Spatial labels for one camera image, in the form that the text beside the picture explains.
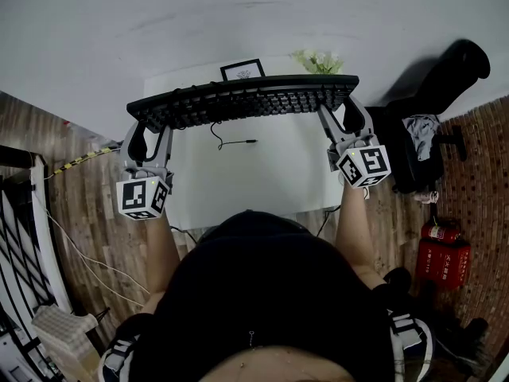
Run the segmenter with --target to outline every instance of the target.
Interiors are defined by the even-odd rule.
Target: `framed picture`
[[[247,60],[238,64],[221,67],[223,80],[246,80],[265,76],[260,60]]]

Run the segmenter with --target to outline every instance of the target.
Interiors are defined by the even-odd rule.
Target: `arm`
[[[364,202],[363,189],[353,189],[345,181],[340,220],[337,225],[336,248],[363,283],[373,289],[384,281],[374,268],[375,253]]]
[[[166,292],[169,280],[181,262],[173,234],[164,212],[160,218],[146,222],[147,259],[146,278],[150,298],[143,313],[153,313]]]

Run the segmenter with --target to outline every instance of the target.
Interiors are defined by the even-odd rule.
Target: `red fire extinguisher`
[[[433,224],[424,224],[421,229],[421,236],[442,242],[443,244],[454,244],[461,235],[459,228],[449,226],[438,226]]]

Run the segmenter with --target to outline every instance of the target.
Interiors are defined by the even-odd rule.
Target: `black shirt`
[[[386,309],[327,242],[294,222],[243,212],[206,235],[177,268],[141,334],[130,380],[197,381],[253,346],[314,353],[357,381],[394,380]]]

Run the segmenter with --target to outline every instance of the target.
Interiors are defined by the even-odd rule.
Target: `desk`
[[[289,57],[261,58],[266,75],[305,73]],[[146,81],[145,97],[175,88],[221,81],[210,64],[156,76]],[[225,142],[255,138],[255,144],[226,145],[221,151],[210,125],[175,131],[169,170],[173,195],[166,201],[169,221],[182,229],[220,224],[246,209],[285,215],[339,205],[343,187],[329,169],[318,114],[276,115],[215,125]],[[154,134],[146,132],[153,146]]]

